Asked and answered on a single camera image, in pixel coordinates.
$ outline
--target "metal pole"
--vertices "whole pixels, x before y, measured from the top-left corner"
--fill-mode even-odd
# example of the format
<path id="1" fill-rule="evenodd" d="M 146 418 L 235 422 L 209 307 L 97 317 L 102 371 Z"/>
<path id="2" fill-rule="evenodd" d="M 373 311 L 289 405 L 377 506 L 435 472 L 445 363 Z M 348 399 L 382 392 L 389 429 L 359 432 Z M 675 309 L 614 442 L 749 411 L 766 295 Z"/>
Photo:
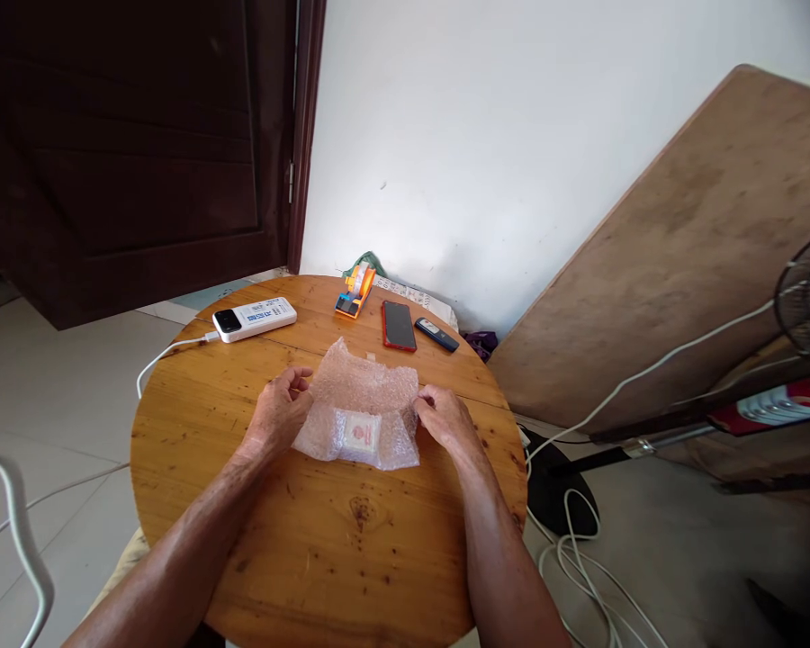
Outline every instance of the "metal pole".
<path id="1" fill-rule="evenodd" d="M 632 439 L 623 445 L 609 448 L 603 452 L 591 454 L 570 463 L 553 466 L 549 469 L 549 476 L 565 477 L 575 473 L 585 473 L 586 471 L 605 465 L 618 464 L 628 459 L 639 459 L 644 456 L 653 455 L 660 448 L 672 446 L 691 438 L 702 437 L 716 431 L 717 428 L 710 425 L 695 425 L 657 436 L 656 438 Z"/>

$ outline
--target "wooden table top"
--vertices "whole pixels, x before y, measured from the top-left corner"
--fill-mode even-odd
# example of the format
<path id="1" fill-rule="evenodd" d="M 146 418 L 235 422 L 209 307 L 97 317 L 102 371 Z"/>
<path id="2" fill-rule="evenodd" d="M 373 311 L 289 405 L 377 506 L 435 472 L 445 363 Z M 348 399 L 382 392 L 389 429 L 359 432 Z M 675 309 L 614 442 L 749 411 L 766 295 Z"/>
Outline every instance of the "wooden table top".
<path id="1" fill-rule="evenodd" d="M 132 487 L 154 545 L 239 444 L 257 395 L 287 365 L 317 369 L 341 336 L 355 356 L 417 369 L 465 399 L 510 508 L 525 524 L 518 429 L 486 365 L 438 317 L 375 287 L 359 319 L 334 313 L 345 281 L 295 276 L 252 285 L 200 312 L 175 340 L 214 330 L 215 311 L 285 297 L 297 322 L 233 344 L 180 346 L 159 361 L 138 407 Z M 382 343 L 381 304 L 406 303 L 460 343 L 422 333 L 416 353 Z M 235 544 L 207 623 L 241 646 L 447 646 L 473 628 L 462 493 L 447 453 L 420 427 L 420 466 L 382 472 L 294 450 L 266 479 Z"/>

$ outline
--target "green cloth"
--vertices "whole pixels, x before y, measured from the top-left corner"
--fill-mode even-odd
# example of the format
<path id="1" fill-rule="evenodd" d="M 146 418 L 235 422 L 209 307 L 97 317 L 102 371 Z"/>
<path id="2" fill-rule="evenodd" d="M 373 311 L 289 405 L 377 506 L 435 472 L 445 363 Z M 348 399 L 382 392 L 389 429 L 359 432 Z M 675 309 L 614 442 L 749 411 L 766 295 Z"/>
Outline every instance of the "green cloth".
<path id="1" fill-rule="evenodd" d="M 384 272 L 384 266 L 381 265 L 381 261 L 378 260 L 378 257 L 375 256 L 374 252 L 364 252 L 362 255 L 360 255 L 360 258 L 358 258 L 354 262 L 354 265 L 352 265 L 348 270 L 346 270 L 344 273 L 342 273 L 342 276 L 343 277 L 351 276 L 351 273 L 354 272 L 354 269 L 357 266 L 359 266 L 360 264 L 362 264 L 364 261 L 369 264 L 369 267 L 374 268 L 374 271 L 375 271 L 376 275 L 380 275 L 380 276 L 384 277 L 384 279 L 389 278 L 387 276 L 387 273 Z"/>

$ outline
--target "white wall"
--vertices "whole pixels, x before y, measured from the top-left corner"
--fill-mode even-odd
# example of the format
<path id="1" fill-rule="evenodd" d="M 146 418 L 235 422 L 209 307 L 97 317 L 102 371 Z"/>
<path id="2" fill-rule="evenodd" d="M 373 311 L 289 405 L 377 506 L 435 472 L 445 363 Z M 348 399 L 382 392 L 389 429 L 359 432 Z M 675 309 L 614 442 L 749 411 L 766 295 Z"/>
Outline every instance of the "white wall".
<path id="1" fill-rule="evenodd" d="M 329 0 L 301 272 L 505 335 L 740 63 L 810 84 L 810 0 Z"/>

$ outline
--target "white cable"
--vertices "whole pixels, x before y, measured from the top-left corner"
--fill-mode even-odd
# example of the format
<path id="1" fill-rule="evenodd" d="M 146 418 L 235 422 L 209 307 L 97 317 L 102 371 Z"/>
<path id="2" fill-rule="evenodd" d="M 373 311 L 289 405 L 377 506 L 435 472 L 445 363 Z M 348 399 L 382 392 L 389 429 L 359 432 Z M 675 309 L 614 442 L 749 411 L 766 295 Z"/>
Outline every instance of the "white cable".
<path id="1" fill-rule="evenodd" d="M 801 360 L 801 359 L 802 359 L 801 355 L 793 355 L 792 357 L 783 358 L 782 360 L 777 360 L 777 361 L 772 362 L 772 363 L 761 364 L 758 367 L 753 367 L 752 369 L 750 369 L 748 371 L 745 371 L 740 376 L 738 376 L 737 378 L 731 380 L 730 382 L 725 384 L 720 389 L 715 389 L 715 390 L 712 390 L 712 391 L 706 391 L 704 394 L 699 394 L 698 396 L 694 396 L 691 399 L 678 400 L 676 402 L 673 402 L 669 407 L 672 408 L 672 407 L 675 407 L 676 405 L 683 405 L 686 402 L 698 401 L 700 398 L 705 398 L 706 396 L 714 396 L 716 393 L 725 392 L 730 387 L 734 387 L 739 381 L 746 378 L 750 374 L 755 374 L 756 372 L 761 371 L 762 369 L 768 369 L 769 367 L 772 367 L 772 366 L 783 365 L 784 363 L 795 362 L 796 360 Z"/>
<path id="2" fill-rule="evenodd" d="M 84 479 L 80 479 L 80 480 L 77 480 L 77 481 L 73 481 L 72 483 L 68 483 L 65 486 L 60 486 L 57 490 L 52 490 L 47 495 L 42 495 L 41 497 L 38 497 L 36 499 L 33 499 L 33 500 L 27 502 L 27 509 L 28 510 L 32 509 L 37 504 L 47 500 L 49 497 L 52 497 L 53 495 L 57 495 L 58 493 L 61 493 L 63 491 L 68 491 L 70 488 L 75 488 L 76 486 L 80 486 L 83 483 L 92 482 L 95 479 L 99 479 L 100 477 L 105 477 L 106 475 L 110 475 L 111 473 L 116 473 L 117 471 L 122 470 L 123 468 L 128 468 L 128 467 L 129 467 L 128 463 L 121 463 L 120 465 L 114 466 L 113 468 L 109 468 L 106 471 L 97 472 L 95 475 L 90 475 L 89 477 L 85 477 Z M 8 527 L 9 523 L 10 523 L 9 519 L 4 520 L 3 524 L 0 525 L 0 532 L 3 531 L 6 527 Z"/>
<path id="3" fill-rule="evenodd" d="M 179 347 L 180 345 L 194 344 L 196 342 L 210 342 L 218 337 L 219 333 L 217 331 L 211 331 L 210 333 L 205 334 L 204 337 L 175 342 L 165 349 L 165 351 L 157 355 L 153 361 L 144 367 L 141 373 L 138 374 L 138 379 L 135 381 L 135 387 L 138 390 L 138 398 L 141 398 L 141 378 L 144 376 L 147 370 L 158 362 L 162 356 L 168 353 L 168 351 L 174 347 Z M 36 610 L 36 617 L 33 619 L 33 625 L 31 626 L 30 631 L 27 633 L 24 643 L 22 643 L 22 648 L 31 648 L 39 638 L 42 628 L 45 626 L 45 622 L 48 620 L 51 607 L 54 605 L 54 583 L 51 581 L 51 577 L 48 574 L 48 569 L 45 567 L 45 562 L 42 560 L 41 556 L 39 555 L 39 550 L 36 548 L 36 541 L 33 537 L 30 525 L 30 517 L 27 514 L 27 509 L 36 506 L 40 502 L 43 502 L 44 500 L 47 500 L 49 497 L 57 495 L 58 493 L 66 491 L 70 488 L 75 488 L 83 483 L 99 479 L 100 477 L 104 477 L 111 473 L 116 473 L 127 466 L 129 466 L 128 463 L 122 463 L 109 468 L 108 470 L 98 472 L 95 475 L 85 477 L 84 479 L 72 481 L 71 483 L 53 490 L 47 495 L 42 495 L 37 499 L 26 502 L 26 498 L 24 497 L 24 480 L 21 475 L 21 470 L 18 468 L 18 464 L 9 457 L 3 457 L 0 455 L 0 476 L 3 478 L 3 484 L 6 489 L 6 501 L 9 509 L 9 518 L 0 525 L 0 532 L 3 531 L 7 526 L 12 527 L 12 537 L 15 541 L 15 549 L 18 551 L 18 557 L 21 559 L 24 570 L 30 577 L 33 588 L 36 590 L 36 598 L 39 601 L 39 605 Z"/>
<path id="4" fill-rule="evenodd" d="M 795 288 L 797 288 L 797 286 L 793 286 L 792 288 L 788 289 L 787 291 L 784 291 L 784 293 L 787 293 L 787 292 L 789 292 L 791 290 L 795 290 Z M 539 445 L 537 447 L 537 449 L 533 453 L 528 452 L 528 450 L 526 448 L 525 454 L 526 454 L 527 478 L 528 479 L 531 478 L 531 460 L 534 458 L 534 456 L 537 453 L 541 452 L 546 446 L 551 444 L 553 441 L 563 437 L 566 434 L 570 434 L 574 430 L 577 430 L 577 429 L 579 429 L 579 428 L 581 428 L 581 427 L 583 427 L 585 425 L 588 425 L 591 422 L 591 420 L 594 419 L 594 417 L 596 417 L 600 413 L 600 411 L 603 410 L 603 408 L 605 408 L 609 404 L 609 402 L 612 401 L 612 399 L 614 399 L 618 395 L 618 393 L 621 392 L 621 390 L 624 389 L 624 387 L 627 386 L 629 383 L 632 383 L 633 381 L 638 380 L 639 378 L 642 378 L 643 376 L 649 374 L 650 372 L 654 371 L 655 369 L 658 369 L 659 367 L 665 365 L 667 362 L 669 362 L 674 356 L 679 354 L 681 351 L 684 351 L 685 349 L 689 349 L 691 347 L 694 347 L 695 345 L 699 344 L 700 342 L 704 342 L 705 340 L 712 338 L 713 336 L 717 335 L 718 333 L 722 333 L 726 329 L 729 329 L 730 327 L 733 327 L 735 324 L 740 324 L 743 321 L 749 320 L 750 318 L 753 318 L 753 317 L 756 317 L 757 315 L 762 314 L 764 311 L 767 311 L 769 308 L 771 308 L 773 303 L 774 303 L 773 300 L 769 300 L 767 303 L 762 304 L 758 309 L 752 310 L 751 312 L 747 313 L 746 315 L 742 315 L 739 318 L 732 319 L 732 320 L 726 322 L 725 324 L 723 324 L 722 326 L 719 326 L 719 327 L 715 328 L 714 330 L 710 331 L 709 333 L 706 333 L 703 336 L 697 337 L 696 339 L 691 340 L 690 342 L 687 342 L 686 344 L 683 344 L 681 346 L 676 346 L 674 349 L 672 349 L 669 353 L 664 355 L 660 360 L 658 360 L 654 364 L 652 364 L 652 365 L 648 366 L 647 368 L 643 369 L 641 372 L 635 373 L 634 375 L 630 376 L 629 378 L 626 378 L 623 381 L 621 381 L 616 386 L 616 388 L 614 390 L 612 390 L 609 393 L 609 395 L 605 399 L 603 399 L 603 401 L 596 408 L 594 408 L 594 410 L 587 417 L 585 417 L 582 421 L 580 421 L 579 423 L 577 423 L 573 427 L 568 427 L 567 429 L 562 430 L 558 434 L 556 434 L 554 436 L 551 436 L 550 438 L 546 439 L 541 445 Z M 753 371 L 758 371 L 759 369 L 764 369 L 767 366 L 778 365 L 778 364 L 780 364 L 782 362 L 786 362 L 787 360 L 781 360 L 781 361 L 778 361 L 776 363 L 766 364 L 766 365 L 764 365 L 762 367 L 757 367 L 756 369 L 753 369 L 753 370 L 743 374 L 742 376 L 739 376 L 739 378 L 737 378 L 734 382 L 737 382 L 738 380 L 741 380 L 741 378 L 743 378 L 745 375 L 751 374 Z M 594 516 L 594 521 L 597 524 L 597 532 L 594 535 L 580 535 L 580 534 L 574 534 L 572 532 L 573 527 L 572 527 L 572 520 L 571 520 L 571 515 L 570 515 L 570 495 L 572 493 L 575 493 L 575 494 L 579 495 L 585 501 L 585 503 L 588 505 L 589 510 L 591 511 L 591 515 Z M 607 604 L 603 600 L 603 598 L 600 596 L 599 591 L 597 590 L 597 588 L 595 587 L 593 581 L 591 580 L 590 576 L 588 575 L 588 573 L 585 570 L 585 564 L 584 564 L 583 560 L 587 561 L 588 563 L 591 563 L 591 564 L 595 565 L 598 569 L 600 569 L 603 573 L 605 573 L 609 577 L 609 579 L 618 587 L 618 589 L 625 596 L 625 598 L 628 601 L 630 601 L 630 603 L 633 605 L 636 612 L 639 614 L 639 616 L 642 618 L 642 620 L 648 626 L 648 629 L 651 630 L 652 633 L 654 634 L 654 636 L 656 636 L 657 639 L 660 641 L 660 644 L 661 644 L 662 648 L 669 648 L 669 646 L 666 644 L 666 641 L 663 639 L 662 635 L 658 632 L 657 628 L 654 626 L 654 623 L 651 621 L 651 619 L 648 618 L 648 616 L 644 613 L 642 608 L 639 606 L 638 603 L 636 603 L 636 601 L 633 599 L 633 597 L 630 595 L 630 593 L 624 588 L 624 586 L 621 585 L 621 583 L 618 581 L 618 579 L 616 579 L 615 576 L 613 576 L 612 573 L 608 569 L 606 569 L 606 567 L 601 565 L 599 562 L 595 561 L 593 558 L 588 557 L 587 555 L 585 555 L 584 553 L 582 553 L 579 550 L 579 545 L 578 545 L 578 542 L 577 542 L 578 540 L 596 540 L 597 537 L 600 534 L 600 520 L 598 518 L 597 511 L 594 510 L 594 508 L 591 506 L 591 503 L 580 492 L 578 492 L 577 490 L 574 490 L 574 489 L 570 489 L 570 490 L 567 490 L 567 492 L 564 493 L 564 511 L 566 513 L 566 516 L 567 516 L 567 527 L 571 530 L 571 532 L 568 535 L 565 535 L 565 536 L 559 538 L 557 541 L 555 541 L 552 538 L 552 536 L 549 534 L 549 532 L 544 528 L 544 526 L 542 524 L 540 524 L 539 520 L 537 520 L 536 516 L 531 511 L 531 508 L 527 509 L 528 516 L 531 518 L 532 522 L 534 522 L 537 529 L 549 541 L 549 545 L 550 545 L 550 546 L 546 547 L 540 553 L 540 555 L 539 555 L 539 557 L 537 559 L 537 569 L 540 571 L 540 575 L 543 576 L 543 565 L 544 565 L 544 562 L 545 562 L 546 555 L 549 553 L 549 551 L 552 549 L 552 547 L 555 547 L 555 550 L 556 550 L 556 553 L 557 553 L 557 556 L 558 556 L 558 563 L 560 564 L 564 574 L 580 590 L 582 590 L 586 594 L 588 594 L 597 603 L 597 606 L 598 606 L 598 608 L 600 610 L 600 613 L 602 614 L 604 620 L 606 621 L 607 630 L 608 630 L 608 633 L 609 633 L 609 643 L 608 643 L 609 648 L 622 648 L 621 635 L 618 633 L 618 630 L 617 630 L 617 627 L 615 625 L 615 621 L 613 620 L 613 617 L 617 617 L 630 630 L 630 632 L 633 634 L 633 636 L 636 638 L 636 640 L 642 646 L 647 648 L 647 645 L 643 641 L 642 637 L 639 636 L 639 634 L 626 621 L 626 619 L 624 619 L 620 614 L 618 614 L 618 612 L 613 607 L 611 607 L 609 604 Z M 571 550 L 569 550 L 569 551 L 566 550 L 565 546 L 564 546 L 565 543 L 567 543 L 567 542 L 569 542 L 571 544 Z M 572 564 L 575 571 L 581 576 L 583 582 L 580 582 L 579 580 L 577 580 L 576 578 L 573 577 L 573 575 L 568 571 L 567 564 L 565 563 L 565 561 L 567 563 Z M 562 622 L 564 624 L 564 627 L 567 629 L 567 632 L 570 634 L 571 638 L 577 644 L 583 646 L 583 648 L 587 648 L 587 646 L 585 646 L 585 643 L 578 636 L 576 636 L 576 634 L 570 629 L 567 622 L 564 621 L 563 618 L 562 618 Z"/>
<path id="5" fill-rule="evenodd" d="M 793 286 L 793 288 L 790 288 L 789 290 L 794 290 L 795 288 L 797 288 L 797 286 Z M 773 304 L 774 304 L 774 300 L 768 300 L 766 303 L 762 304 L 758 309 L 752 310 L 751 312 L 747 313 L 746 315 L 742 315 L 739 318 L 735 318 L 735 319 L 732 319 L 730 321 L 727 321 L 723 326 L 719 326 L 719 327 L 715 328 L 710 333 L 706 333 L 704 336 L 697 337 L 695 340 L 691 340 L 690 342 L 687 342 L 686 344 L 682 344 L 681 346 L 676 346 L 668 354 L 664 355 L 660 360 L 658 360 L 657 362 L 655 362 L 651 366 L 646 367 L 645 369 L 643 369 L 639 373 L 634 373 L 629 378 L 625 378 L 623 381 L 618 383 L 616 388 L 614 390 L 612 390 L 609 393 L 609 395 L 605 399 L 603 399 L 603 402 L 601 402 L 596 408 L 594 408 L 594 410 L 587 417 L 583 418 L 579 423 L 577 423 L 573 427 L 568 427 L 567 429 L 562 430 L 561 432 L 559 432 L 555 436 L 550 436 L 542 444 L 540 444 L 537 447 L 537 449 L 528 456 L 528 458 L 526 460 L 527 463 L 530 464 L 531 459 L 537 453 L 539 453 L 541 450 L 543 450 L 546 446 L 551 444 L 555 439 L 559 439 L 559 438 L 563 437 L 566 434 L 570 434 L 574 430 L 578 430 L 582 426 L 588 425 L 591 422 L 591 420 L 594 417 L 596 417 L 600 413 L 600 411 L 603 410 L 603 408 L 605 408 L 609 404 L 609 402 L 612 399 L 614 399 L 618 395 L 618 393 L 622 389 L 624 389 L 628 384 L 632 383 L 635 380 L 638 380 L 638 379 L 642 378 L 644 375 L 650 374 L 652 371 L 654 371 L 654 369 L 657 369 L 657 368 L 665 365 L 667 362 L 669 362 L 673 357 L 675 357 L 681 351 L 684 351 L 685 349 L 689 349 L 691 347 L 695 347 L 700 342 L 705 342 L 705 340 L 712 338 L 713 336 L 717 335 L 718 333 L 722 333 L 726 329 L 729 329 L 729 328 L 733 327 L 735 324 L 740 324 L 743 321 L 749 320 L 750 318 L 754 318 L 757 315 L 762 314 L 763 312 L 765 312 L 769 308 L 771 308 L 771 306 Z"/>
<path id="6" fill-rule="evenodd" d="M 211 340 L 214 340 L 214 339 L 216 339 L 218 337 L 219 337 L 219 332 L 218 331 L 211 331 L 210 333 L 207 333 L 206 335 L 204 335 L 204 337 L 198 337 L 198 338 L 196 338 L 194 340 L 183 340 L 181 342 L 175 342 L 173 345 L 169 346 L 165 351 L 163 351 L 162 353 L 157 355 L 155 358 L 153 358 L 153 360 L 150 361 L 150 364 L 148 364 L 146 367 L 141 369 L 141 373 L 138 374 L 138 380 L 135 381 L 135 389 L 138 390 L 138 398 L 139 398 L 139 400 L 141 398 L 141 378 L 143 378 L 144 374 L 147 373 L 147 370 L 151 366 L 155 365 L 159 360 L 161 360 L 162 356 L 164 356 L 168 351 L 170 351 L 174 347 L 179 347 L 180 345 L 184 345 L 184 344 L 194 344 L 196 342 L 210 342 Z"/>
<path id="7" fill-rule="evenodd" d="M 18 551 L 18 557 L 21 558 L 24 570 L 30 577 L 39 601 L 36 618 L 33 619 L 33 625 L 22 643 L 22 648 L 31 648 L 39 638 L 51 606 L 54 604 L 54 583 L 51 582 L 45 563 L 36 549 L 36 541 L 33 538 L 24 499 L 24 480 L 18 464 L 8 457 L 0 456 L 0 476 L 3 478 L 3 485 L 6 488 L 6 503 L 9 508 L 15 549 Z"/>

